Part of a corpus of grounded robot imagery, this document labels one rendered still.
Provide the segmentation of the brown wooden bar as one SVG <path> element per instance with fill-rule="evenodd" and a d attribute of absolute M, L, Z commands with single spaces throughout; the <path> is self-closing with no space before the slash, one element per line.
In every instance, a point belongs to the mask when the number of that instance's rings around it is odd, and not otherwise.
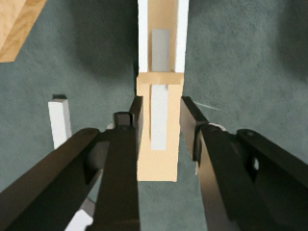
<path fill-rule="evenodd" d="M 0 63 L 13 62 L 46 0 L 0 0 Z"/>

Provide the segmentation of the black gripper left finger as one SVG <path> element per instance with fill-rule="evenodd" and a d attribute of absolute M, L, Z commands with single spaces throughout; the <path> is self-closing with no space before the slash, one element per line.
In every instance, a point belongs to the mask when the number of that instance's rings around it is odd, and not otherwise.
<path fill-rule="evenodd" d="M 102 172 L 83 231 L 141 231 L 143 124 L 143 95 L 136 95 L 129 112 L 114 113 L 105 132 L 77 131 L 0 192 L 0 231 L 65 231 Z"/>

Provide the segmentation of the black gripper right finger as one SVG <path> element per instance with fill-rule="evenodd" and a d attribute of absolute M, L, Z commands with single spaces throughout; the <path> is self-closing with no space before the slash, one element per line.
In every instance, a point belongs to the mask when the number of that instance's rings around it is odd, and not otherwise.
<path fill-rule="evenodd" d="M 308 164 L 251 129 L 234 135 L 209 123 L 189 96 L 179 125 L 208 231 L 308 231 Z"/>

